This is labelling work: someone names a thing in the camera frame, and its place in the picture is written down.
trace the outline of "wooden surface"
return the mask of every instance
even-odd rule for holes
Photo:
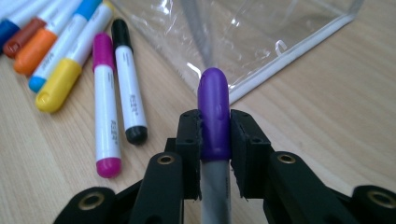
[[[296,153],[346,195],[369,184],[396,191],[395,11],[393,0],[366,1],[356,20],[232,105],[253,116],[275,150]],[[51,223],[84,189],[120,192],[176,136],[179,115],[196,108],[196,97],[142,36],[132,39],[149,137],[135,147],[120,135],[123,169],[110,180],[95,171],[91,60],[50,115],[0,57],[0,223]],[[262,201],[240,199],[232,183],[233,223],[265,223]],[[199,216],[200,203],[186,202],[185,223]]]

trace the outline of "pink marker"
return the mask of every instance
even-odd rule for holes
[[[121,171],[112,46],[106,33],[96,35],[93,40],[96,170],[103,178],[114,177]]]

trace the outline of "yellow marker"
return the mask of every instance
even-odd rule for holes
[[[35,98],[35,106],[40,111],[53,113],[62,107],[91,53],[94,37],[106,28],[112,15],[113,6],[108,2],[95,10],[74,45],[60,60]]]

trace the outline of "wooden table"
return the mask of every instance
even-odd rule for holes
[[[392,0],[366,1],[356,20],[232,105],[253,116],[275,150],[296,153],[346,195],[369,184],[396,191],[395,11]],[[51,223],[84,189],[120,192],[176,136],[196,97],[141,35],[132,41],[149,138],[128,144],[120,122],[123,169],[114,179],[95,170],[92,61],[62,110],[44,114],[28,79],[0,57],[0,223]],[[266,223],[262,201],[238,195],[233,178],[233,223]],[[185,223],[199,223],[200,203],[185,206]]]

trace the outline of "clear plastic bag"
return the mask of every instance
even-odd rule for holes
[[[210,66],[230,103],[352,21],[362,0],[112,0],[196,93]]]

